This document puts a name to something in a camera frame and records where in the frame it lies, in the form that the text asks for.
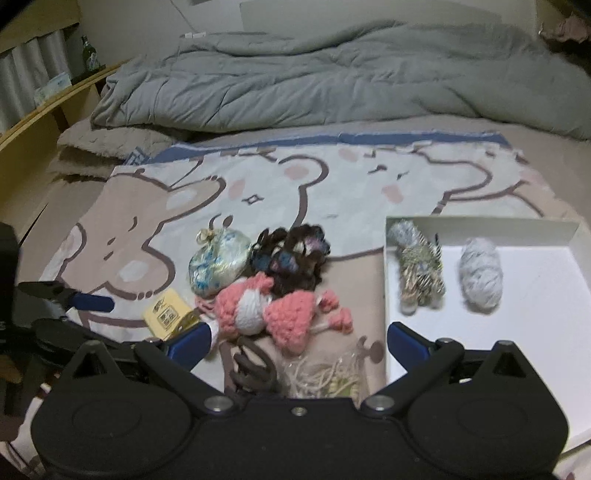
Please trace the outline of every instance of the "cartoon bear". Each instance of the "cartoon bear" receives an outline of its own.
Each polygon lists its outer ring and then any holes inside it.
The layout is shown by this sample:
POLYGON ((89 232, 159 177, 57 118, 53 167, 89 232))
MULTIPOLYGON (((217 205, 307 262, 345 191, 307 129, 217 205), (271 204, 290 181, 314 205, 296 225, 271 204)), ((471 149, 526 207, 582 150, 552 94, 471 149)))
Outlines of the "cartoon bear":
POLYGON ((168 187, 144 171, 118 173, 105 184, 77 224, 81 245, 62 264, 58 280, 88 293, 105 288, 125 300, 150 298, 172 283, 174 263, 151 240, 166 223, 212 203, 226 183, 213 176, 168 187))

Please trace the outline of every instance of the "white tray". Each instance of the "white tray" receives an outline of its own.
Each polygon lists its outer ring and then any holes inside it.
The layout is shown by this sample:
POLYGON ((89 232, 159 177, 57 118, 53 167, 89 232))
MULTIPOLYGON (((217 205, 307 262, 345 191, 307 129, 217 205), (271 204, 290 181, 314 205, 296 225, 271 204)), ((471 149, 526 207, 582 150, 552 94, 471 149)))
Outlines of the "white tray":
MULTIPOLYGON (((386 231, 399 220, 387 218, 386 231)), ((591 234, 586 225, 565 220, 418 217, 428 238, 439 235, 447 293, 443 307, 400 313, 398 261, 394 246, 384 249, 386 328, 403 322, 429 340, 451 337, 466 349, 490 349, 513 340, 525 353, 569 421, 565 451, 591 439, 591 234), (457 264, 470 237, 498 246, 504 273, 501 305, 478 314, 464 304, 457 264)), ((406 370, 387 355, 392 382, 406 370)))

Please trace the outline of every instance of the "white curtain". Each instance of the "white curtain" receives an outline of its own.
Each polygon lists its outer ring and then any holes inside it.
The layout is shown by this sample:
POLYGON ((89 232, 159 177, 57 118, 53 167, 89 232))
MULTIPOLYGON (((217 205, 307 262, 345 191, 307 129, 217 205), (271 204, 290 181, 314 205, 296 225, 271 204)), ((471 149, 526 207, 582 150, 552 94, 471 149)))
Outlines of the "white curtain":
POLYGON ((0 53, 0 135, 35 109, 35 90, 62 72, 70 74, 62 30, 0 53))

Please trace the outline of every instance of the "plastic bag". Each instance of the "plastic bag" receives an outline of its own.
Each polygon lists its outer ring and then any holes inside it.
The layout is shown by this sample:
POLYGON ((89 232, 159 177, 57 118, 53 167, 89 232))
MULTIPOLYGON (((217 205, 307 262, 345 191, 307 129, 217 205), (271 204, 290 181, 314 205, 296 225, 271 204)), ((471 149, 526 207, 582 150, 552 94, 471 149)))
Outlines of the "plastic bag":
POLYGON ((232 284, 244 271, 251 240, 238 230, 203 230, 197 241, 204 244, 189 262, 193 293, 209 297, 232 284))
POLYGON ((289 398, 350 397, 359 407, 368 396, 363 361, 356 347, 286 359, 281 374, 283 393, 289 398))

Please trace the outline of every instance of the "pink yarn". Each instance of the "pink yarn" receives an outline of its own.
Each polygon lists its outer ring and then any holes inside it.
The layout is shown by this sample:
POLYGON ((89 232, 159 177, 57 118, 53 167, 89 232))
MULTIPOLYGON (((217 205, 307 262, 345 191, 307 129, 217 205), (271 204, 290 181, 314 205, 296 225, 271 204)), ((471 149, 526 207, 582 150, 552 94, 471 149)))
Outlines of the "pink yarn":
POLYGON ((247 290, 260 290, 261 293, 268 294, 273 288, 273 283, 274 280, 271 277, 259 272, 254 277, 247 278, 242 282, 235 282, 218 293, 213 312, 219 323, 220 330, 231 338, 237 336, 236 309, 244 292, 247 290))
POLYGON ((333 330, 339 330, 343 333, 351 333, 353 331, 353 316, 351 310, 344 308, 339 312, 329 317, 329 326, 333 330))
POLYGON ((320 297, 318 307, 322 313, 332 312, 334 309, 339 308, 339 298, 334 291, 326 290, 320 297))
POLYGON ((277 346, 300 354, 306 348, 315 312, 314 293, 297 290, 272 302, 265 309, 263 319, 277 346))
MULTIPOLYGON (((235 282, 218 293, 213 304, 213 314, 221 332, 230 338, 238 336, 236 315, 244 292, 256 290, 262 295, 269 295, 273 284, 271 277, 259 272, 254 277, 235 282)), ((212 308, 210 303, 200 299, 197 299, 197 304, 203 310, 212 308)), ((323 313, 331 312, 339 307, 339 298, 332 290, 325 291, 318 300, 313 292, 296 290, 271 302, 264 309, 262 319, 279 348, 299 355, 306 349, 311 331, 318 333, 331 328, 350 333, 353 330, 353 318, 349 309, 341 309, 328 318, 328 321, 324 320, 311 329, 317 307, 323 313)))
POLYGON ((246 284, 244 290, 258 290, 263 295, 269 295, 275 281, 272 277, 267 277, 263 272, 259 272, 254 277, 247 278, 244 283, 246 284))

